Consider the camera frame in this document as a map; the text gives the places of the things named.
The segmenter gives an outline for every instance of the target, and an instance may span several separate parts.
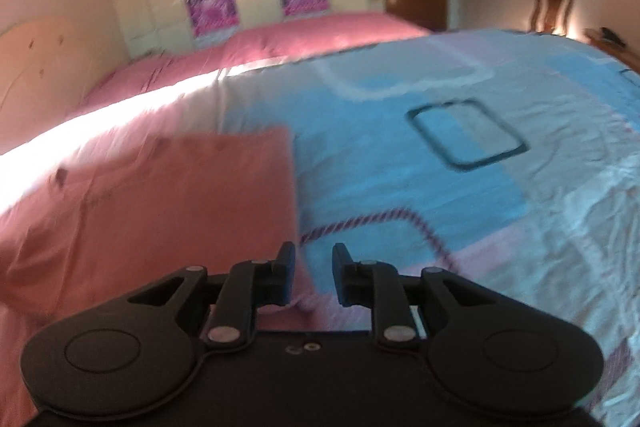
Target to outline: headboard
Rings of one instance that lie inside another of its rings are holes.
[[[75,23],[44,17],[0,36],[0,155],[65,120],[100,75]]]

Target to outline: bedsheet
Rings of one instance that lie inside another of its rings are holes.
[[[640,420],[637,75],[578,42],[497,30],[275,62],[66,122],[0,157],[16,180],[0,199],[145,134],[284,124],[317,328],[367,326],[335,301],[335,242],[402,273],[445,266],[589,331],[606,373],[588,408],[610,427]]]

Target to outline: wooden table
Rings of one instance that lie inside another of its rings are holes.
[[[584,31],[584,36],[587,37],[587,42],[591,46],[598,48],[607,55],[617,58],[620,62],[626,64],[629,69],[640,74],[640,55],[637,52],[629,48],[621,48],[613,42],[603,40],[600,30],[587,28]]]

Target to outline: red fabric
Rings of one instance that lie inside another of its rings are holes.
[[[298,237],[286,129],[245,136],[148,139],[99,166],[60,169],[0,218],[1,427],[33,412],[18,357],[46,323],[185,265],[225,273]],[[312,282],[299,258],[289,309],[260,328],[304,330]]]
[[[423,28],[377,12],[335,14],[245,30],[221,46],[184,57],[145,58],[121,68],[94,87],[71,117],[220,68],[268,58],[300,60],[424,35],[428,31]]]

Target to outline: wooden chair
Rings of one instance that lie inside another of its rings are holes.
[[[554,33],[556,31],[556,25],[560,16],[560,10],[563,0],[546,0],[546,13],[543,14],[543,29],[542,33]],[[566,8],[564,9],[564,15],[562,16],[562,26],[560,35],[566,36],[569,30],[569,17],[574,9],[574,0],[568,0]],[[540,22],[540,15],[542,12],[542,0],[536,0],[536,6],[531,16],[530,29],[531,32],[538,32],[538,26]]]

